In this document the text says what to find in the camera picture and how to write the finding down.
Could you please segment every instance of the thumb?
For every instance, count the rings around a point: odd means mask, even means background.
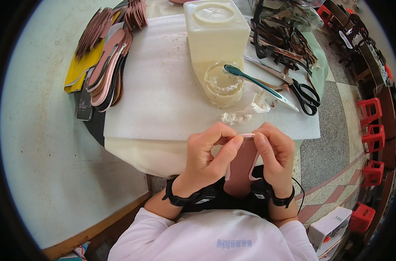
[[[256,133],[254,136],[254,144],[262,157],[264,165],[277,162],[271,143],[265,135],[260,132]]]
[[[235,136],[230,139],[221,149],[218,155],[210,163],[210,168],[216,173],[222,173],[227,169],[228,164],[237,156],[237,151],[243,143],[242,136]]]

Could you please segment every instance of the toothbrush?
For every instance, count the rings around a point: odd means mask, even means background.
[[[282,103],[286,104],[293,111],[296,111],[296,112],[300,111],[297,107],[295,107],[295,105],[293,105],[285,97],[283,97],[282,95],[280,95],[276,91],[272,90],[268,86],[264,85],[260,81],[254,79],[253,77],[248,76],[247,74],[242,72],[240,69],[238,69],[238,68],[236,68],[236,67],[234,67],[232,65],[226,64],[226,65],[224,65],[224,71],[225,71],[225,73],[228,73],[228,74],[244,77],[247,81],[250,81],[250,82],[256,84],[257,86],[261,87],[262,89],[268,91],[270,94],[275,96],[275,98],[277,98],[278,101],[281,101]]]

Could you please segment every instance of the black scissors handle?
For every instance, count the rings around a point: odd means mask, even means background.
[[[320,97],[318,96],[318,93],[310,86],[306,84],[299,84],[295,79],[292,80],[294,81],[294,84],[290,84],[289,87],[300,102],[303,112],[307,115],[314,116],[317,113],[317,108],[320,106]],[[302,87],[311,92],[316,99],[312,98],[305,91],[303,91]]]

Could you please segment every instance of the crumpled tissue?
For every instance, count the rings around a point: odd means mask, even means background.
[[[230,126],[236,123],[245,123],[251,119],[253,114],[268,112],[271,107],[266,101],[267,96],[264,91],[258,91],[254,94],[253,101],[244,110],[238,112],[223,113],[221,121]]]

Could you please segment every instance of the white sweatshirt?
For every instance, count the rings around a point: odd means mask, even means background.
[[[311,260],[318,261],[304,226],[280,228],[243,210],[189,212],[171,221],[141,208],[112,247],[120,260]]]

